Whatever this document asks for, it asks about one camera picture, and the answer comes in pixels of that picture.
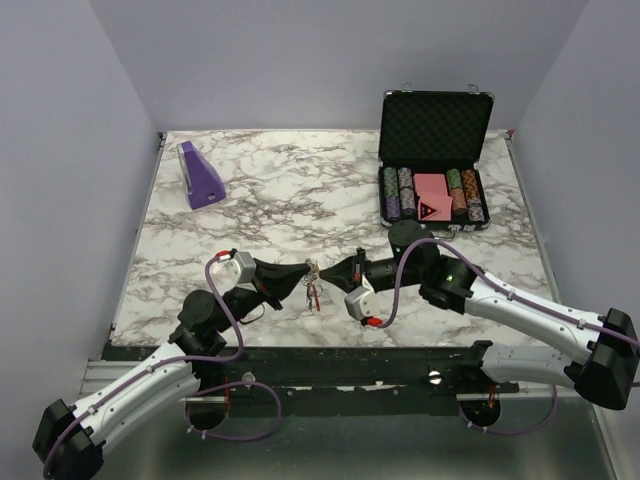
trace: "pink card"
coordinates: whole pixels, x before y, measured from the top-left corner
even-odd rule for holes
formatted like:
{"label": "pink card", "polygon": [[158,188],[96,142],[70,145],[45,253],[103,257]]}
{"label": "pink card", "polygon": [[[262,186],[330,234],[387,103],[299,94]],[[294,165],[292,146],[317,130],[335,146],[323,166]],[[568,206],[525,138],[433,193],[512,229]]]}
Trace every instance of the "pink card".
{"label": "pink card", "polygon": [[418,195],[420,192],[430,192],[445,197],[449,196],[447,179],[443,173],[416,173],[413,176],[413,183]]}
{"label": "pink card", "polygon": [[449,195],[437,195],[431,192],[418,192],[418,220],[451,221],[451,202]]}

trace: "poker chip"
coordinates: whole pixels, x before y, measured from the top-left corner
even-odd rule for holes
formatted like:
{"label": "poker chip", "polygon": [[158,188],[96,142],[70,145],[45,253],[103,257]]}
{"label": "poker chip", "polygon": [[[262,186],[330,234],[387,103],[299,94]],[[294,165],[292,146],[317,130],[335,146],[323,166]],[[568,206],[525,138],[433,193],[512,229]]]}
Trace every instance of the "poker chip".
{"label": "poker chip", "polygon": [[398,197],[398,175],[396,169],[387,167],[383,170],[384,197]]}
{"label": "poker chip", "polygon": [[462,188],[454,188],[449,192],[453,202],[451,203],[451,210],[454,215],[464,215],[467,213],[467,201],[464,197]]}
{"label": "poker chip", "polygon": [[400,207],[404,217],[416,215],[416,196],[413,188],[404,187],[400,189]]}
{"label": "poker chip", "polygon": [[462,179],[460,178],[460,172],[455,168],[447,170],[447,187],[449,192],[456,188],[462,188]]}
{"label": "poker chip", "polygon": [[480,199],[480,192],[478,190],[475,172],[473,170],[465,170],[461,173],[461,177],[467,202],[472,198]]}
{"label": "poker chip", "polygon": [[403,188],[413,189],[413,175],[411,174],[411,169],[403,167],[398,170],[398,185],[400,190]]}
{"label": "poker chip", "polygon": [[387,198],[387,221],[397,222],[400,220],[400,200],[398,197]]}
{"label": "poker chip", "polygon": [[476,181],[476,173],[473,170],[465,170],[460,174],[464,195],[467,200],[467,210],[469,220],[472,222],[484,222],[484,211],[482,210],[482,200]]}
{"label": "poker chip", "polygon": [[472,222],[484,222],[484,212],[482,206],[476,203],[468,204],[469,220]]}

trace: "table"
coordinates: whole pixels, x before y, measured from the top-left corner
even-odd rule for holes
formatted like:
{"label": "table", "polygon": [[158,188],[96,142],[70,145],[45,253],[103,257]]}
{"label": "table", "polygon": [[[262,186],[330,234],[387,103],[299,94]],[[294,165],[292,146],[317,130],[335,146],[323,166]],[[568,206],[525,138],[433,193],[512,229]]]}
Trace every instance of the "table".
{"label": "table", "polygon": [[[387,230],[380,225],[377,195],[378,132],[350,130],[243,130],[169,132],[135,258],[112,331],[115,346],[153,346],[177,325],[184,297],[207,288],[203,266],[216,252],[237,248],[267,262],[307,258],[321,268],[367,250],[387,258]],[[190,140],[217,169],[227,199],[191,211],[184,196],[176,146]],[[550,298],[529,214],[502,132],[487,134],[479,161],[492,223],[458,233],[453,245],[499,278]],[[221,291],[231,287],[214,266]],[[364,329],[344,307],[344,293],[325,284],[321,311],[306,309],[299,285],[283,302],[267,307],[243,327],[247,345],[444,346],[475,340],[524,345],[534,340],[485,319],[428,305],[418,287],[405,288],[399,314],[386,330]],[[391,292],[380,294],[382,317]],[[225,332],[230,345],[233,332]]]}

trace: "poker chip case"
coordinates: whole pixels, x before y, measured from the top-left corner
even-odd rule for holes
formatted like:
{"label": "poker chip case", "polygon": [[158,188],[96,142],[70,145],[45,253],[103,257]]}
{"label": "poker chip case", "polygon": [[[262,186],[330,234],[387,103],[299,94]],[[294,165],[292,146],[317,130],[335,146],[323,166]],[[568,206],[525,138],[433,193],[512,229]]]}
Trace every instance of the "poker chip case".
{"label": "poker chip case", "polygon": [[[491,93],[480,92],[474,85],[470,85],[468,92],[392,90],[385,93],[378,149],[382,225],[390,227],[399,219],[412,218],[430,230],[473,231],[489,226],[489,211],[477,165],[493,102],[494,96]],[[408,168],[412,175],[427,173],[447,177],[447,172],[451,169],[460,172],[471,170],[475,175],[477,190],[474,191],[477,192],[479,201],[473,206],[469,203],[469,208],[477,208],[475,217],[481,219],[471,220],[470,216],[474,215],[469,211],[469,214],[464,215],[452,214],[451,221],[420,220],[420,208],[424,212],[425,205],[420,202],[420,196],[415,191],[413,195],[416,208],[406,209],[407,192],[400,192],[398,197],[403,197],[403,206],[398,212],[396,204],[399,202],[385,196],[385,187],[388,195],[395,195],[395,192],[389,193],[390,175],[385,176],[383,173],[388,167],[393,167],[396,171],[403,169],[401,173]]]}

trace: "white wall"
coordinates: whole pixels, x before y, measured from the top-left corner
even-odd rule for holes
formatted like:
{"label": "white wall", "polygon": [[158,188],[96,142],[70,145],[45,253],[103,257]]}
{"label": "white wall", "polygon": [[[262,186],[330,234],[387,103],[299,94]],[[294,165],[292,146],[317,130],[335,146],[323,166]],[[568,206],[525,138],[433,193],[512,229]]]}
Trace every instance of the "white wall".
{"label": "white wall", "polygon": [[[591,0],[516,131],[563,300],[640,334],[640,3]],[[640,391],[619,415],[640,473]]]}
{"label": "white wall", "polygon": [[163,129],[379,128],[382,95],[497,96],[514,128],[587,0],[91,0]]}
{"label": "white wall", "polygon": [[86,0],[0,6],[0,477],[107,338],[158,137]]}

